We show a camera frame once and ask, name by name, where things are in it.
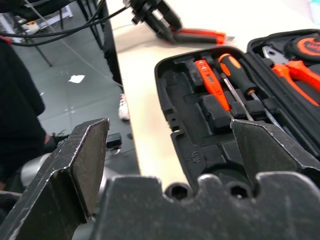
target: black plastic tool case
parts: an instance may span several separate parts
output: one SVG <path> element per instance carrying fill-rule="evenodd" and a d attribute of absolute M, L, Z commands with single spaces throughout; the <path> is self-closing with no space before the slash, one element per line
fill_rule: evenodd
<path fill-rule="evenodd" d="M 291 41 L 316 33 L 319 30 L 281 32 L 252 40 L 247 53 L 230 46 L 217 46 L 173 56 L 158 63 L 155 79 L 160 105 L 172 129 L 172 141 L 191 187 L 197 188 L 197 178 L 206 173 L 217 175 L 224 184 L 231 181 L 249 184 L 238 145 L 229 127 L 230 117 L 215 97 L 208 94 L 194 64 L 197 60 L 205 59 L 219 76 L 221 72 L 217 61 L 226 53 L 242 64 L 258 87 L 256 94 L 283 129 L 320 160 L 320 108 L 311 105 L 284 79 L 277 77 L 271 69 L 272 62 L 264 58 L 262 53 L 262 47 L 268 45 L 292 58 L 289 54 Z M 304 63 L 311 68 L 316 64 Z M 236 119 L 246 119 L 223 80 L 218 79 L 232 115 Z M 320 94 L 312 87 L 304 82 L 296 84 L 320 103 Z M 255 121 L 270 123 L 262 104 L 244 96 L 239 89 L 236 91 Z"/>

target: orange pliers handle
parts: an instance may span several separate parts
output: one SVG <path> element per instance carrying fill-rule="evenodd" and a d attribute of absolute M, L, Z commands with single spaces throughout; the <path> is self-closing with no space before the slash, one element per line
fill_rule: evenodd
<path fill-rule="evenodd" d="M 301 88 L 298 87 L 298 85 L 292 80 L 291 77 L 294 74 L 292 74 L 292 76 L 291 76 L 291 73 L 292 73 L 293 69 L 289 68 L 288 64 L 287 65 L 281 64 L 281 63 L 275 64 L 272 69 L 278 75 L 278 77 L 284 78 L 291 85 L 291 87 L 293 87 L 301 96 L 303 96 L 305 99 L 307 99 L 313 105 L 315 105 L 317 107 L 319 106 L 319 104 L 317 102 L 315 102 L 304 91 L 302 91 Z"/>
<path fill-rule="evenodd" d="M 291 60 L 286 66 L 290 69 L 291 78 L 306 82 L 320 93 L 320 75 L 307 68 L 303 61 Z"/>
<path fill-rule="evenodd" d="M 203 83 L 208 93 L 215 96 L 215 98 L 219 101 L 219 103 L 222 105 L 224 110 L 230 111 L 228 101 L 220 85 L 220 82 L 217 79 L 214 72 L 211 70 L 207 61 L 198 60 L 198 61 L 195 61 L 195 65 L 197 66 L 201 74 L 201 77 L 203 78 Z"/>

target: orange and black handle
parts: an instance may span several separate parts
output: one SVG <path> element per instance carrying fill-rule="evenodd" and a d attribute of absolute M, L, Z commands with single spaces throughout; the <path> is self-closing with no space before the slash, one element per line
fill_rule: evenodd
<path fill-rule="evenodd" d="M 255 92 L 257 86 L 250 81 L 241 64 L 229 53 L 221 55 L 218 59 L 220 68 L 229 80 L 237 85 L 245 95 Z"/>
<path fill-rule="evenodd" d="M 320 75 L 306 67 L 303 61 L 289 61 L 286 66 L 292 79 L 306 82 L 320 93 Z"/>
<path fill-rule="evenodd" d="M 296 85 L 296 83 L 291 78 L 291 70 L 285 64 L 275 64 L 272 70 L 277 74 L 278 77 L 284 78 L 291 87 L 293 87 L 301 96 L 303 96 L 306 100 L 308 100 L 311 104 L 315 106 L 319 106 L 319 104 L 314 101 L 311 97 L 309 97 L 304 91 L 301 90 L 300 87 Z"/>
<path fill-rule="evenodd" d="M 310 34 L 296 38 L 292 43 L 291 51 L 294 55 L 312 62 L 320 62 L 320 36 Z"/>
<path fill-rule="evenodd" d="M 210 68 L 210 66 L 208 65 L 207 61 L 202 59 L 195 61 L 194 63 L 198 68 L 201 77 L 203 78 L 203 83 L 208 93 L 215 96 L 215 98 L 219 101 L 224 110 L 230 111 L 228 101 L 220 85 L 220 82 L 217 79 L 214 72 L 212 71 L 212 69 Z"/>
<path fill-rule="evenodd" d="M 227 41 L 227 36 L 224 32 L 205 29 L 182 28 L 178 31 L 172 29 L 172 34 L 177 43 L 223 45 Z"/>

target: screwdriver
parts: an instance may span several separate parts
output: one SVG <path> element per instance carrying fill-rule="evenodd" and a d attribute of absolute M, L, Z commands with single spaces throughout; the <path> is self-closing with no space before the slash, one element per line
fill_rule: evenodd
<path fill-rule="evenodd" d="M 223 109 L 229 114 L 231 119 L 235 119 L 230 113 L 230 106 L 228 104 L 227 98 L 224 94 L 224 91 L 220 85 L 219 80 L 216 75 L 208 65 L 207 61 L 202 59 L 194 62 L 198 68 L 200 75 L 203 79 L 203 84 L 208 91 L 208 93 L 215 96 L 218 102 L 221 104 Z"/>
<path fill-rule="evenodd" d="M 244 102 L 241 100 L 240 96 L 238 95 L 238 93 L 236 92 L 234 86 L 232 86 L 231 82 L 229 81 L 229 79 L 227 78 L 227 76 L 223 73 L 221 74 L 222 79 L 224 80 L 225 84 L 227 85 L 227 87 L 230 89 L 230 92 L 232 93 L 232 95 L 234 96 L 234 98 L 241 104 L 241 107 L 243 108 L 246 117 L 248 118 L 249 121 L 254 121 L 254 119 L 252 118 L 252 116 L 250 115 L 250 113 L 248 112 L 248 110 L 246 109 L 246 106 L 244 104 Z"/>
<path fill-rule="evenodd" d="M 226 53 L 221 55 L 218 61 L 220 63 L 221 70 L 224 72 L 224 74 L 227 75 L 230 78 L 230 80 L 234 84 L 236 84 L 245 95 L 250 95 L 254 100 L 257 100 L 260 103 L 262 103 L 255 93 L 257 86 L 250 81 L 246 71 L 243 69 L 241 64 L 233 56 L 231 56 L 231 54 Z M 265 107 L 264 112 L 275 126 L 282 129 L 277 120 Z"/>

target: white sneaker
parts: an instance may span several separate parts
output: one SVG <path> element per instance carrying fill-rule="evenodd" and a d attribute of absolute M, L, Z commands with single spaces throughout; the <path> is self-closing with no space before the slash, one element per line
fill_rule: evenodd
<path fill-rule="evenodd" d="M 120 104 L 119 104 L 119 118 L 121 120 L 129 120 L 129 110 L 127 105 L 126 95 L 124 93 L 120 94 Z"/>

